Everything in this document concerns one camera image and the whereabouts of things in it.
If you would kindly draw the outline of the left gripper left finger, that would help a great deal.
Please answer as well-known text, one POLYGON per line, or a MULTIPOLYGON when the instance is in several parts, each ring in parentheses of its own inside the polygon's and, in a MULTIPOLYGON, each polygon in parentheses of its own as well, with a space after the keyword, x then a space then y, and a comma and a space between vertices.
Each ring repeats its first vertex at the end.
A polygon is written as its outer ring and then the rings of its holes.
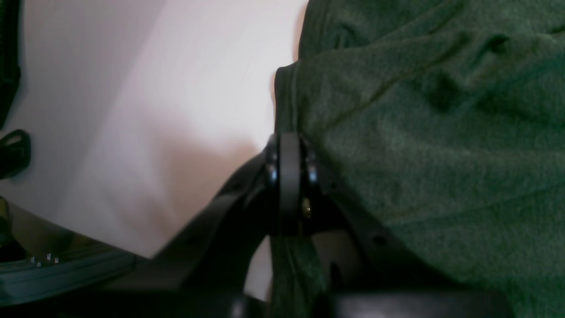
POLYGON ((115 282, 103 318, 263 318, 243 289, 277 213, 278 139, 242 165, 157 257, 115 282))

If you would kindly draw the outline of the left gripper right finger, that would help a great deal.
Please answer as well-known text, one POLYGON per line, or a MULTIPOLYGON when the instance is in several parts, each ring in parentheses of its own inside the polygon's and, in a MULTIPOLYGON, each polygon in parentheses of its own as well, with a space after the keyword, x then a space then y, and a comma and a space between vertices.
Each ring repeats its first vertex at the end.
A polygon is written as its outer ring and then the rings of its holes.
POLYGON ((513 318, 506 296, 458 283, 416 256, 361 206, 300 137, 302 230, 316 247, 328 290, 315 318, 513 318))

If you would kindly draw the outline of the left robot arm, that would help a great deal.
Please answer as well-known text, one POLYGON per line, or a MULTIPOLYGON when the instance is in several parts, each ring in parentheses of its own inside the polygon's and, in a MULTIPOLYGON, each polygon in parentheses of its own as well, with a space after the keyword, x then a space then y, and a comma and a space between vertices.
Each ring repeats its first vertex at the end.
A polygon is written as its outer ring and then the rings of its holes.
POLYGON ((3 318, 271 318, 267 246, 313 238, 309 318, 512 318, 436 272, 280 133, 304 0, 3 0, 3 318))

